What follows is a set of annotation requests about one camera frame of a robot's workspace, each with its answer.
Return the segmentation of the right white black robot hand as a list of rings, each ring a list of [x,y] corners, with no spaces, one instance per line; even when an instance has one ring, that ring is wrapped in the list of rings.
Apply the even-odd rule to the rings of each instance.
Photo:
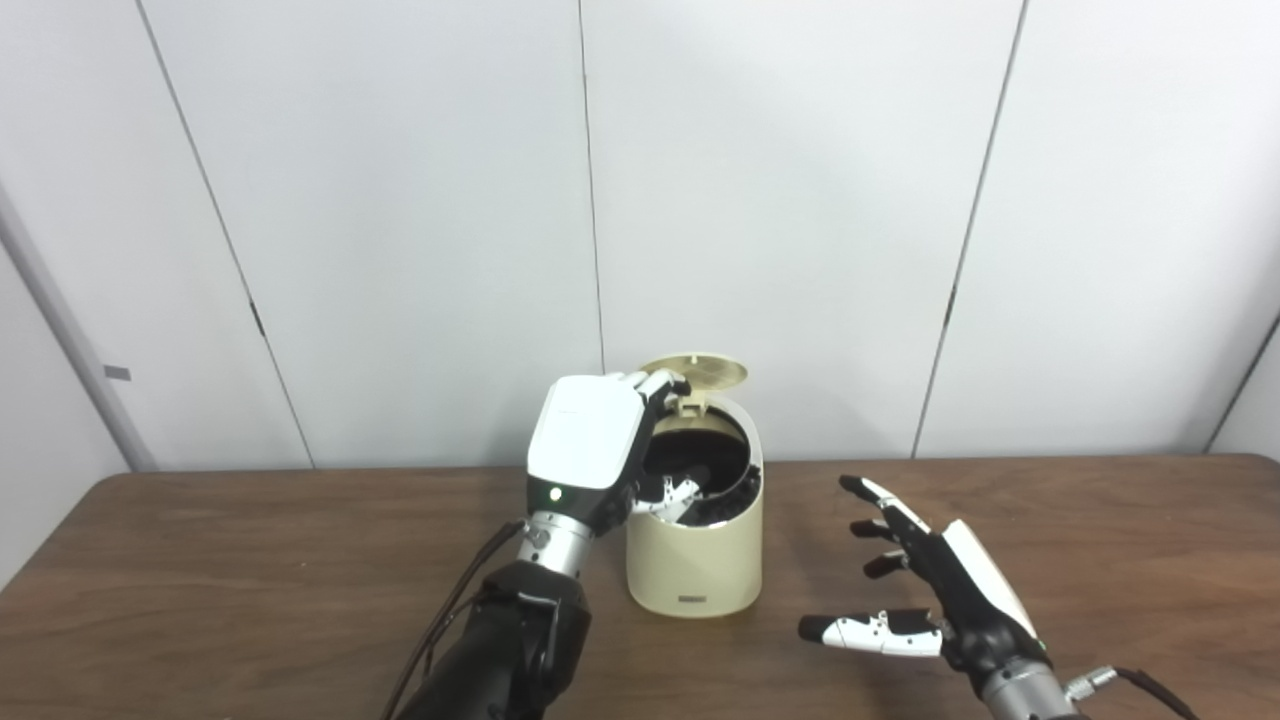
[[[845,615],[805,615],[801,639],[835,648],[896,657],[941,657],[966,675],[974,692],[1016,664],[1052,662],[1009,580],[972,528],[956,519],[933,530],[901,498],[865,477],[842,475],[842,489],[879,510],[850,532],[883,539],[893,550],[870,560],[865,577],[910,571],[934,593],[941,609],[886,609]]]

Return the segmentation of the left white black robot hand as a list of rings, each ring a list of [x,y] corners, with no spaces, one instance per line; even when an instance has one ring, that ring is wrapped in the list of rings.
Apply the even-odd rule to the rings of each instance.
[[[678,373],[566,375],[549,389],[527,451],[527,511],[568,518],[603,537],[635,512],[681,518],[700,498],[709,469],[650,474],[645,457]]]

